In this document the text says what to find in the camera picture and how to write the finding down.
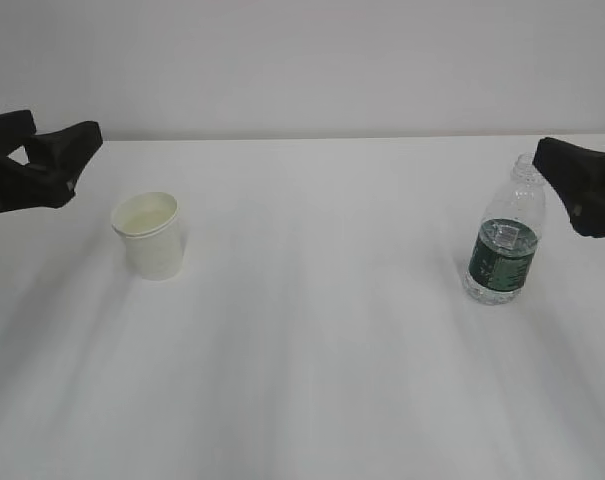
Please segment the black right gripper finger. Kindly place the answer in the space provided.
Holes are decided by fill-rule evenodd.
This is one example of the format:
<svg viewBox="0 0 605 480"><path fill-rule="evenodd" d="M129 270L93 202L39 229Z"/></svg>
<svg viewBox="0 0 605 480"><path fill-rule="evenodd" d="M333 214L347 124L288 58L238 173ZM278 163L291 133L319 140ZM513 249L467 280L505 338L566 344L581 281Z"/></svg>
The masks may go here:
<svg viewBox="0 0 605 480"><path fill-rule="evenodd" d="M560 198L574 231L605 238L605 152L545 137L533 165Z"/></svg>

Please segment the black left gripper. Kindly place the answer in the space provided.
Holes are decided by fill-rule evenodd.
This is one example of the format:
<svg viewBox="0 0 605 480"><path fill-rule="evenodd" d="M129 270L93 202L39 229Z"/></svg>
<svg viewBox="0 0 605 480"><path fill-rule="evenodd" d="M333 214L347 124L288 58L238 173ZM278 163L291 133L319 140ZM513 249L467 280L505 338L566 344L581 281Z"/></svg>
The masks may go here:
<svg viewBox="0 0 605 480"><path fill-rule="evenodd" d="M95 121L37 134L30 110L0 114L0 213L65 206L102 144L101 128ZM28 159L23 166L11 157L20 148Z"/></svg>

